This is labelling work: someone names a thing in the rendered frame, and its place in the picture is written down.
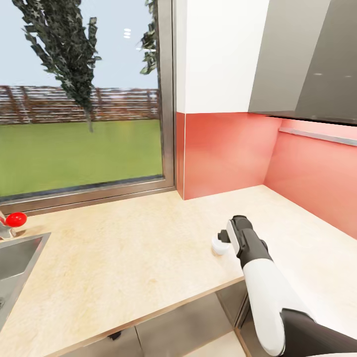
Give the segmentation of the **coffee cup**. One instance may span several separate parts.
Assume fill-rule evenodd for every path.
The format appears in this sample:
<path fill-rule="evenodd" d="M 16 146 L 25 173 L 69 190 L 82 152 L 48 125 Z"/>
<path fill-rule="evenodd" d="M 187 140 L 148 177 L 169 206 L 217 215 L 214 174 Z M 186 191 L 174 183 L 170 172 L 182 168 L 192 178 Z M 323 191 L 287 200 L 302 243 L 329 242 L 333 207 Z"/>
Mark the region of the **coffee cup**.
<path fill-rule="evenodd" d="M 212 238 L 212 248 L 214 250 L 214 252 L 216 254 L 220 254 L 220 255 L 223 255 L 225 254 L 229 248 L 230 248 L 230 243 L 224 243 L 224 242 L 221 242 L 221 240 L 218 240 L 218 237 L 217 236 L 214 236 Z"/>

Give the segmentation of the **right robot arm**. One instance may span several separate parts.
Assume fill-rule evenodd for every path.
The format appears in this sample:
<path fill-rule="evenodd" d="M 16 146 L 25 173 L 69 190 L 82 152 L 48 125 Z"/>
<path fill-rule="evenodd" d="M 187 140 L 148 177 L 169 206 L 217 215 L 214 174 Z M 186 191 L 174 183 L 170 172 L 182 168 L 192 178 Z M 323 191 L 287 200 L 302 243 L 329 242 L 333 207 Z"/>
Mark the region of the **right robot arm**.
<path fill-rule="evenodd" d="M 231 243 L 252 308 L 256 334 L 273 357 L 357 357 L 357 339 L 320 325 L 289 285 L 267 243 L 258 238 L 250 220 L 228 220 L 218 240 Z"/>

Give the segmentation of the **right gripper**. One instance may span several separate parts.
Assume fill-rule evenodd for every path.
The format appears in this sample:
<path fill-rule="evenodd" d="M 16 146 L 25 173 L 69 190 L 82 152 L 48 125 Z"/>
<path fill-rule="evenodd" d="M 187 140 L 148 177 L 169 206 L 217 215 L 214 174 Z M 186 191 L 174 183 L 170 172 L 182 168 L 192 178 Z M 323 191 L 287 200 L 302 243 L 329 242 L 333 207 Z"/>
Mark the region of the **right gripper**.
<path fill-rule="evenodd" d="M 221 230 L 221 232 L 218 233 L 217 237 L 218 237 L 218 240 L 221 240 L 221 242 L 232 243 L 229 238 L 227 230 Z"/>

